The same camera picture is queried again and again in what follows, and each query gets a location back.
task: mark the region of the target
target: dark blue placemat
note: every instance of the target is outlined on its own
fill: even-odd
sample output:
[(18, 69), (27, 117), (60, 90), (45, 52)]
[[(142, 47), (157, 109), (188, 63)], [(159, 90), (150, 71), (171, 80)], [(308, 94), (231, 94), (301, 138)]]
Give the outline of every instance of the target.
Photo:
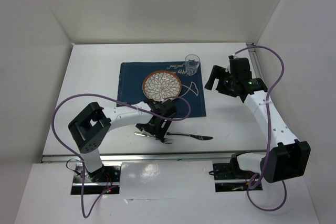
[[(180, 96), (191, 105), (191, 118), (205, 116), (205, 103), (202, 84), (201, 65), (196, 74), (188, 76), (184, 70), (183, 61), (172, 62), (126, 62), (120, 66), (118, 100), (135, 104), (146, 99), (142, 91), (144, 79), (152, 72), (167, 70), (175, 73), (182, 83)], [(182, 100), (174, 100), (177, 107), (177, 118), (182, 118), (188, 112), (188, 107)]]

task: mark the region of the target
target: patterned plate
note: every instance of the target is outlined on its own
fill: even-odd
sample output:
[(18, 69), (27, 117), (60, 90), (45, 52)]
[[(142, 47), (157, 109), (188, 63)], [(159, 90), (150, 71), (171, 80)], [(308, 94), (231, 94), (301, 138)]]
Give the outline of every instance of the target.
[(180, 94), (181, 88), (181, 81), (177, 75), (165, 70), (151, 73), (142, 84), (145, 96), (154, 101), (176, 97)]

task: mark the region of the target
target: white wall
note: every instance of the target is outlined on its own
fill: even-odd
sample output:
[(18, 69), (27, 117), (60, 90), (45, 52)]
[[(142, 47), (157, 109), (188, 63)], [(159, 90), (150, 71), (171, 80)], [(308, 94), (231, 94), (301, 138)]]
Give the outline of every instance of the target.
[[(285, 61), (285, 76), (272, 96), (285, 121), (312, 148), (305, 179), (321, 224), (336, 218), (336, 0), (281, 0), (259, 44)], [(258, 51), (270, 85), (277, 60)]]
[(0, 6), (0, 216), (7, 224), (41, 158), (71, 44), (44, 0)]
[(47, 0), (70, 39), (256, 42), (279, 0)]

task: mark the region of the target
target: knife blade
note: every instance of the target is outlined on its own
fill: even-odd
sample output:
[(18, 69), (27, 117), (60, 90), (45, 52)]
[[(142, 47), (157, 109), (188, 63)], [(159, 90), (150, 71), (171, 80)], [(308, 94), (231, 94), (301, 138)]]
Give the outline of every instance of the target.
[(202, 141), (213, 139), (212, 136), (200, 136), (200, 135), (185, 134), (185, 133), (180, 133), (180, 132), (167, 132), (167, 135), (169, 136), (189, 136), (189, 137), (193, 137), (195, 139), (202, 140)]

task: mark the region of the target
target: purple cable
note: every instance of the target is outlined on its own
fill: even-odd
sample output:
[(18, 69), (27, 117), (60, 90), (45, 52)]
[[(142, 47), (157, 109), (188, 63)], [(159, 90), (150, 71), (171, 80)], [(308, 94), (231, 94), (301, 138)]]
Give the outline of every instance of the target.
[(272, 211), (276, 211), (278, 209), (280, 209), (286, 202), (286, 199), (287, 199), (287, 189), (286, 189), (286, 185), (285, 185), (285, 182), (282, 180), (282, 184), (283, 184), (283, 188), (285, 190), (285, 196), (283, 198), (283, 201), (282, 203), (274, 208), (274, 209), (265, 209), (265, 208), (261, 208), (259, 206), (257, 206), (253, 201), (252, 199), (250, 198), (250, 195), (249, 195), (249, 190), (253, 190), (255, 189), (257, 186), (259, 186), (261, 184), (261, 180), (263, 179), (264, 177), (264, 174), (265, 174), (265, 170), (266, 170), (266, 167), (267, 167), (267, 164), (268, 164), (268, 157), (269, 157), (269, 152), (270, 152), (270, 147), (271, 147), (271, 114), (270, 114), (270, 111), (269, 111), (269, 103), (268, 103), (268, 100), (269, 100), (269, 96), (271, 95), (271, 92), (272, 90), (274, 89), (274, 87), (279, 83), (279, 81), (281, 80), (282, 76), (284, 75), (284, 71), (285, 71), (285, 64), (283, 63), (284, 61), (282, 60), (282, 58), (275, 52), (273, 51), (272, 49), (268, 48), (268, 47), (264, 47), (264, 46), (249, 46), (249, 47), (246, 47), (246, 48), (243, 48), (237, 52), (235, 52), (235, 54), (238, 54), (242, 51), (245, 51), (245, 50), (248, 50), (250, 48), (262, 48), (262, 49), (266, 49), (270, 52), (272, 52), (280, 61), (281, 63), (281, 73), (280, 73), (280, 76), (278, 77), (278, 79), (273, 83), (273, 85), (269, 88), (267, 94), (266, 94), (266, 112), (267, 112), (267, 121), (268, 121), (268, 134), (267, 134), (267, 148), (266, 148), (266, 156), (265, 156), (265, 159), (264, 159), (264, 166), (262, 167), (262, 170), (261, 170), (261, 173), (260, 173), (260, 176), (259, 176), (259, 179), (252, 185), (252, 181), (259, 175), (259, 174), (255, 174), (252, 176), (252, 178), (250, 179), (250, 181), (248, 182), (248, 188), (247, 188), (247, 197), (249, 199), (249, 201), (252, 203), (252, 205), (254, 205), (256, 208), (262, 210), (262, 211), (267, 211), (267, 212), (272, 212)]
[(106, 100), (109, 100), (109, 101), (112, 101), (112, 102), (115, 102), (117, 104), (120, 104), (120, 105), (124, 105), (124, 106), (127, 106), (129, 108), (132, 108), (134, 110), (138, 110), (138, 111), (141, 111), (141, 112), (144, 112), (144, 113), (147, 113), (147, 114), (150, 114), (150, 115), (153, 115), (153, 116), (156, 116), (157, 118), (161, 118), (161, 119), (164, 119), (164, 120), (167, 120), (167, 121), (173, 121), (173, 122), (176, 122), (176, 121), (182, 121), (184, 119), (186, 119), (187, 117), (189, 117), (190, 113), (191, 113), (191, 106), (190, 104), (188, 103), (188, 101), (183, 98), (183, 97), (168, 97), (166, 98), (165, 100), (168, 100), (168, 99), (175, 99), (175, 98), (178, 98), (178, 99), (181, 99), (183, 100), (187, 106), (188, 106), (188, 113), (185, 117), (183, 118), (179, 118), (179, 119), (173, 119), (173, 118), (166, 118), (164, 116), (161, 116), (161, 115), (158, 115), (158, 114), (155, 114), (151, 111), (147, 111), (147, 110), (144, 110), (144, 109), (141, 109), (141, 108), (137, 108), (135, 106), (132, 106), (130, 104), (127, 104), (125, 102), (121, 102), (121, 101), (118, 101), (118, 100), (115, 100), (113, 98), (110, 98), (110, 97), (106, 97), (104, 95), (100, 95), (100, 94), (91, 94), (91, 93), (85, 93), (85, 94), (75, 94), (75, 95), (72, 95), (66, 99), (64, 99), (62, 102), (60, 102), (59, 105), (57, 105), (57, 107), (55, 108), (54, 110), (54, 113), (53, 113), (53, 116), (51, 118), (51, 130), (55, 136), (55, 138), (57, 139), (57, 141), (62, 145), (64, 146), (66, 149), (68, 149), (69, 151), (71, 151), (72, 153), (74, 153), (77, 157), (80, 158), (81, 161), (83, 161), (83, 174), (82, 174), (82, 186), (81, 186), (81, 193), (80, 193), (80, 201), (81, 201), (81, 207), (82, 207), (82, 214), (83, 214), (83, 217), (84, 218), (88, 218), (93, 210), (93, 207), (95, 206), (96, 202), (98, 201), (98, 199), (104, 195), (107, 190), (109, 190), (110, 188), (104, 190), (96, 199), (95, 201), (93, 202), (91, 208), (90, 208), (90, 211), (89, 213), (86, 215), (85, 214), (85, 209), (84, 209), (84, 182), (85, 182), (85, 172), (86, 172), (86, 167), (85, 167), (85, 163), (84, 163), (84, 159), (80, 156), (79, 153), (77, 153), (76, 151), (74, 151), (73, 149), (71, 149), (68, 145), (66, 145), (62, 140), (61, 138), (58, 136), (58, 134), (56, 133), (56, 130), (55, 130), (55, 117), (56, 117), (56, 114), (58, 112), (58, 110), (63, 106), (64, 103), (66, 103), (67, 101), (71, 100), (71, 99), (74, 99), (74, 98), (78, 98), (78, 97), (99, 97), (99, 98), (103, 98), (103, 99), (106, 99)]

